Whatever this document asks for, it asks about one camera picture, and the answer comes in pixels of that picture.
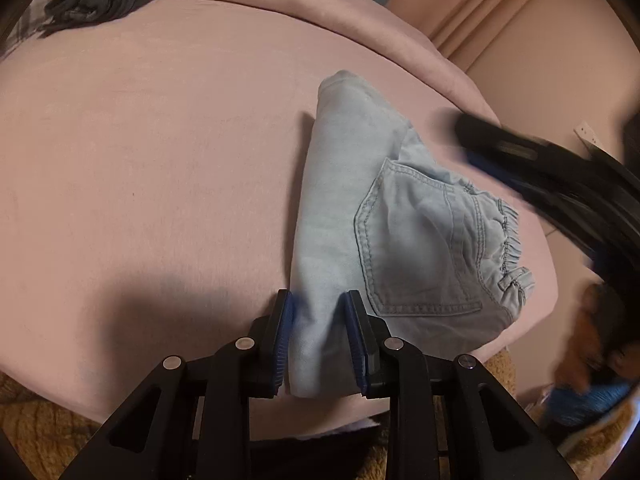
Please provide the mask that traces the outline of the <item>light blue denim pants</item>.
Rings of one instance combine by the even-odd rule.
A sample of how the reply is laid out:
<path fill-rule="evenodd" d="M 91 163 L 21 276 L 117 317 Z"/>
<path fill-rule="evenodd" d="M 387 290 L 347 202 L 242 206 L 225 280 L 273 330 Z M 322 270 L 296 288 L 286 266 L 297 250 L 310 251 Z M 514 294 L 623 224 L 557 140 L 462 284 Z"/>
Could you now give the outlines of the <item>light blue denim pants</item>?
<path fill-rule="evenodd" d="M 299 398 L 357 389 L 340 300 L 429 356 L 496 339 L 532 293 L 518 212 L 440 166 L 407 118 L 342 70 L 318 91 L 295 228 L 297 302 L 288 386 Z"/>

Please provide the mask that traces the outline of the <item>white power strip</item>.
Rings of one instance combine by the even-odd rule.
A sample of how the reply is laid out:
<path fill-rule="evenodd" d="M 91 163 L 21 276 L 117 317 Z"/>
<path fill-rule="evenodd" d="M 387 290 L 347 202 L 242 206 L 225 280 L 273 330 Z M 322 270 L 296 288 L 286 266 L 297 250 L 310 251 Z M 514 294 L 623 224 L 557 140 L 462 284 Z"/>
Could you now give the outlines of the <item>white power strip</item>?
<path fill-rule="evenodd" d="M 586 150 L 590 150 L 590 148 L 598 148 L 600 151 L 605 152 L 605 146 L 602 144 L 597 133 L 590 127 L 588 122 L 581 122 L 573 129 L 573 131 Z"/>

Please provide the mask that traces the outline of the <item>pink bed sheet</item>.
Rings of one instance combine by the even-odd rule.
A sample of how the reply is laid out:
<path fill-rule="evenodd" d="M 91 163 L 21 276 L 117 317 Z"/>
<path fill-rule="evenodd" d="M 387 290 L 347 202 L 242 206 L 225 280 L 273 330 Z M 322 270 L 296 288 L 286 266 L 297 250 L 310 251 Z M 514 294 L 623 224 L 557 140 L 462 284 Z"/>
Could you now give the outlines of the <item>pink bed sheet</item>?
<path fill-rule="evenodd" d="M 243 335 L 288 278 L 321 81 L 350 70 L 458 168 L 439 128 L 483 106 L 376 4 L 334 18 L 155 0 L 1 64 L 1 368 L 106 419 L 165 356 Z"/>

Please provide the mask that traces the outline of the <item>grey plaid pillow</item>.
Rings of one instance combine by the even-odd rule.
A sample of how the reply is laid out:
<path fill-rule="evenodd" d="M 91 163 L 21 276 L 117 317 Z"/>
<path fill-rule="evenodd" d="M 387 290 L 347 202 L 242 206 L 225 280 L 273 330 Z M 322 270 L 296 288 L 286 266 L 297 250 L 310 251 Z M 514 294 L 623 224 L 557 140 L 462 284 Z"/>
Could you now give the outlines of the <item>grey plaid pillow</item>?
<path fill-rule="evenodd" d="M 6 58 L 23 41 L 38 32 L 49 19 L 44 8 L 52 0 L 32 0 L 1 45 L 1 58 Z"/>

